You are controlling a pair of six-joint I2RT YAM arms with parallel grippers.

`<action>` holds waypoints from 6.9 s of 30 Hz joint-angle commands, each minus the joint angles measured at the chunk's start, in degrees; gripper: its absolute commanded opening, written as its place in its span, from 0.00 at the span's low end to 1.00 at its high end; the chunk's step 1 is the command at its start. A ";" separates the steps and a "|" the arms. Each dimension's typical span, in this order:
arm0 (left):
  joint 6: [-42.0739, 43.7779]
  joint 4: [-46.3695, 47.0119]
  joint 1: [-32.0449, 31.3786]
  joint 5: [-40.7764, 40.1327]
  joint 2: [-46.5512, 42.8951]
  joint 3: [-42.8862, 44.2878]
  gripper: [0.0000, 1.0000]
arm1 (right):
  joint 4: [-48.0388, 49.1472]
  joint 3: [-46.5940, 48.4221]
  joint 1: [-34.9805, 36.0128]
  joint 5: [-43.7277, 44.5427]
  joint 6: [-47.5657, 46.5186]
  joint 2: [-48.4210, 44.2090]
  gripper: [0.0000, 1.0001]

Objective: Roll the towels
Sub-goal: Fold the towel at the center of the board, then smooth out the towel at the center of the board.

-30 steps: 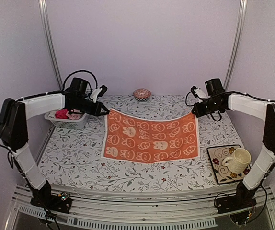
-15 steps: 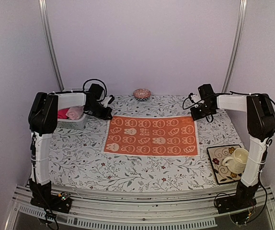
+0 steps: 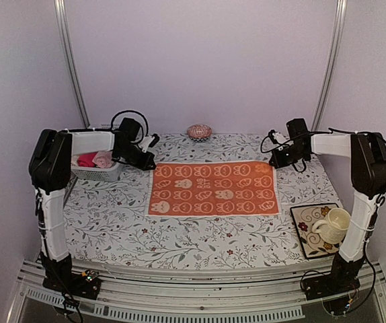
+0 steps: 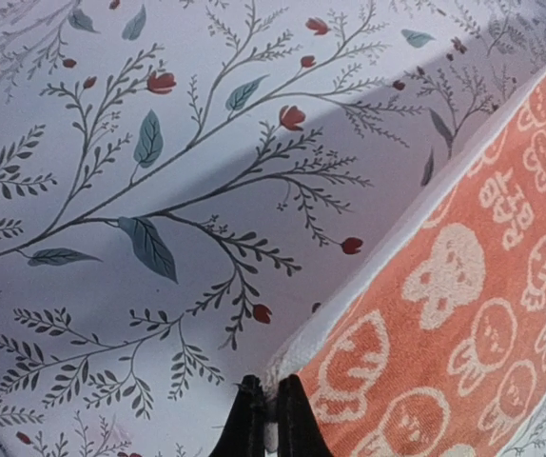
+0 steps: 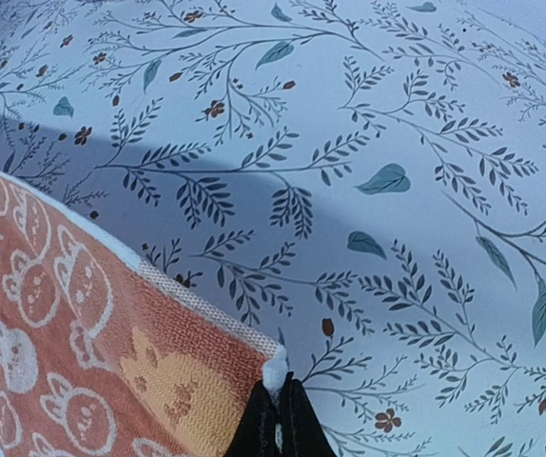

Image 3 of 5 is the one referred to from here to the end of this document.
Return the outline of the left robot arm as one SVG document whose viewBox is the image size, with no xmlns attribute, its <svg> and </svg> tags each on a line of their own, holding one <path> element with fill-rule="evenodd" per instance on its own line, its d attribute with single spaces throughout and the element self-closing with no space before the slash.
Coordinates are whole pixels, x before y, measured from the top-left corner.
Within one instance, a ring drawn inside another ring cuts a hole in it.
<svg viewBox="0 0 386 323">
<path fill-rule="evenodd" d="M 154 170 L 150 152 L 159 136 L 149 134 L 148 124 L 124 118 L 118 128 L 44 129 L 29 164 L 35 189 L 35 214 L 41 235 L 40 260 L 45 270 L 43 287 L 58 291 L 65 302 L 75 297 L 97 299 L 102 284 L 99 274 L 86 270 L 72 271 L 72 257 L 66 243 L 63 205 L 71 178 L 71 158 L 86 153 L 111 153 L 112 160 L 142 171 Z"/>
</svg>

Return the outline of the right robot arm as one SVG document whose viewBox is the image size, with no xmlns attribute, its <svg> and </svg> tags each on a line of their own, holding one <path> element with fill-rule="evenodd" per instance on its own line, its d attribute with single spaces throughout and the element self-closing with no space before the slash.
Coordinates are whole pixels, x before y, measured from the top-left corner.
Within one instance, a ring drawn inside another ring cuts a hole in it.
<svg viewBox="0 0 386 323">
<path fill-rule="evenodd" d="M 378 210 L 386 195 L 386 140 L 370 131 L 310 131 L 302 118 L 287 122 L 288 137 L 271 130 L 274 144 L 269 150 L 270 165 L 276 169 L 306 163 L 312 155 L 332 155 L 350 160 L 354 204 L 348 231 L 332 260 L 328 275 L 301 280 L 308 300 L 354 291 L 360 287 L 358 273 L 371 265 L 366 249 L 375 230 Z"/>
</svg>

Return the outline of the orange patterned towel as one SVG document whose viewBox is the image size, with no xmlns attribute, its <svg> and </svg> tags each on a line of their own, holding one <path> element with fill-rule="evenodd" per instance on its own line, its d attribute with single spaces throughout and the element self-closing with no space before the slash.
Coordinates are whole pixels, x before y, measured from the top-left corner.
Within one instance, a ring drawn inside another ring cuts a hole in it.
<svg viewBox="0 0 386 323">
<path fill-rule="evenodd" d="M 150 174 L 149 216 L 280 214 L 276 171 L 264 161 L 159 163 Z"/>
</svg>

